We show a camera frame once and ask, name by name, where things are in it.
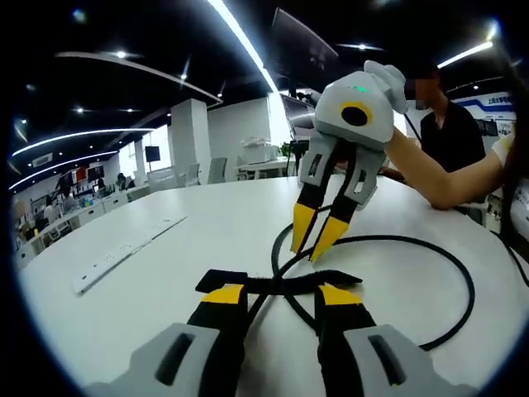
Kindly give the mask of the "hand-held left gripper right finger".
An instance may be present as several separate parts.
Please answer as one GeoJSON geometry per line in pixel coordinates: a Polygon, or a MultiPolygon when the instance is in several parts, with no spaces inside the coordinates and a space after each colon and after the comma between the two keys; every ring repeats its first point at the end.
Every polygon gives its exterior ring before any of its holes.
{"type": "Polygon", "coordinates": [[[361,298],[325,283],[314,296],[317,357],[327,396],[468,396],[438,375],[428,354],[377,325],[361,298]]]}

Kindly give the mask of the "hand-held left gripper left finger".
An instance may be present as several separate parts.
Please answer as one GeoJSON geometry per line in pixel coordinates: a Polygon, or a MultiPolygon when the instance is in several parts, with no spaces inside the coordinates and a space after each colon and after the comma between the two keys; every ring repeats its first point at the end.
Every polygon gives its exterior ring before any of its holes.
{"type": "Polygon", "coordinates": [[[245,358],[248,294],[228,285],[206,294],[186,323],[174,323],[131,354],[115,380],[87,396],[234,396],[245,358]]]}

